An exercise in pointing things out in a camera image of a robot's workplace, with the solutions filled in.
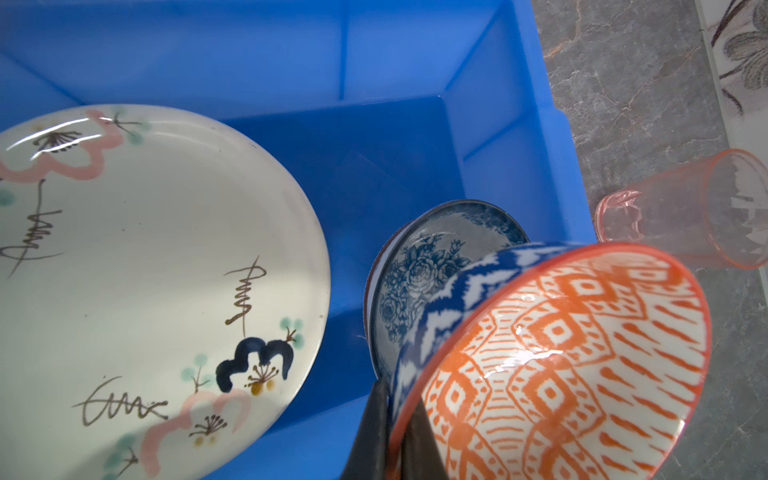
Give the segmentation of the pink glass cup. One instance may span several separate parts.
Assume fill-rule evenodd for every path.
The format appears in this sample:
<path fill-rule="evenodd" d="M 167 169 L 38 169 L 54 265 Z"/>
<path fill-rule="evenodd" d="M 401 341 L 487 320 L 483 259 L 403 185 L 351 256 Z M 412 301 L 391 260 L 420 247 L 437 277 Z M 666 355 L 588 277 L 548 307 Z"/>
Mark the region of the pink glass cup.
<path fill-rule="evenodd" d="M 767 162 L 731 149 L 605 196 L 594 213 L 601 242 L 663 250 L 690 267 L 767 264 Z"/>

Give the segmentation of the red patterned bottom bowl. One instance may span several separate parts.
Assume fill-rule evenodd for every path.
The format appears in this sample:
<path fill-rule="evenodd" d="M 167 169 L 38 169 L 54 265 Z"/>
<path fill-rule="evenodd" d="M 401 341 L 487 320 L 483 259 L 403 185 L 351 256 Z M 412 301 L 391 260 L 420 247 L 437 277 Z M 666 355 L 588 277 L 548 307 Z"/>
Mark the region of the red patterned bottom bowl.
<path fill-rule="evenodd" d="M 649 479 L 701 397 L 706 296 L 630 243 L 528 243 L 450 277 L 404 338 L 386 475 L 423 408 L 451 479 Z"/>

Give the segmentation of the blue plastic bin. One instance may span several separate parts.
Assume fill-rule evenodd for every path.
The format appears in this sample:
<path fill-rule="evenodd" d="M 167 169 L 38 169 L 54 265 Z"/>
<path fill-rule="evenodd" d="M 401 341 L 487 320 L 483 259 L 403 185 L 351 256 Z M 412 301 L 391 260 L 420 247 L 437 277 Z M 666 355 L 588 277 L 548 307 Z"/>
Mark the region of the blue plastic bin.
<path fill-rule="evenodd" d="M 363 289 L 408 221 L 466 197 L 534 241 L 595 239 L 528 1 L 5 1 L 1 124 L 171 106 L 260 144 L 330 251 L 327 334 L 297 398 L 219 479 L 336 479 L 374 373 Z"/>

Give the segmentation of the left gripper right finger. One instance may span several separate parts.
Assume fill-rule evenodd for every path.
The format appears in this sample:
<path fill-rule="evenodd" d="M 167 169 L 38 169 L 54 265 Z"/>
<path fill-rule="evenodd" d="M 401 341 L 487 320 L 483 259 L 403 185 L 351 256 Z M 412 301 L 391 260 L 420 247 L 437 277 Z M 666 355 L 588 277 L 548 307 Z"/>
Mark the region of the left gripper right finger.
<path fill-rule="evenodd" d="M 401 449 L 404 480 L 448 480 L 425 410 L 415 410 Z"/>

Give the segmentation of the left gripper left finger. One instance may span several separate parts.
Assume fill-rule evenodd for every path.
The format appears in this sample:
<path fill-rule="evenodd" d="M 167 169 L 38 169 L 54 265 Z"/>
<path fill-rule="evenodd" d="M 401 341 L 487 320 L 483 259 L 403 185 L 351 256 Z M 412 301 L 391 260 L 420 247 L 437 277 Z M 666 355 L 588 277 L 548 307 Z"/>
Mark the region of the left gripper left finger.
<path fill-rule="evenodd" d="M 382 480 L 388 442 L 388 386 L 377 380 L 340 480 Z"/>

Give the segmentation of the blue patterned bowl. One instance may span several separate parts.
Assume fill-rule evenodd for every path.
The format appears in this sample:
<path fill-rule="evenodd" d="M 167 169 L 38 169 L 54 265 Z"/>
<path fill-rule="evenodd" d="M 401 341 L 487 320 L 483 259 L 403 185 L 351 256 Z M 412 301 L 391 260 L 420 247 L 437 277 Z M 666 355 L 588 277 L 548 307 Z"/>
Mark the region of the blue patterned bowl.
<path fill-rule="evenodd" d="M 528 241 L 506 211 L 468 199 L 438 205 L 398 230 L 379 252 L 365 289 L 363 317 L 376 377 L 392 379 L 406 333 L 449 278 Z"/>

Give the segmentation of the cream plum blossom plate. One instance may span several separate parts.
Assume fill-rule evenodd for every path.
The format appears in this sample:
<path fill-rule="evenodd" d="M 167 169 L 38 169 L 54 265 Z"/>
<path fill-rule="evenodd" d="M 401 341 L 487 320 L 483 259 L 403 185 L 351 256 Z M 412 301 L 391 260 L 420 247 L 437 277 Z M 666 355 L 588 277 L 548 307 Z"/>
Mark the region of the cream plum blossom plate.
<path fill-rule="evenodd" d="M 306 380 L 331 275 L 307 196 L 191 112 L 93 105 L 1 135 L 1 475 L 199 479 Z"/>

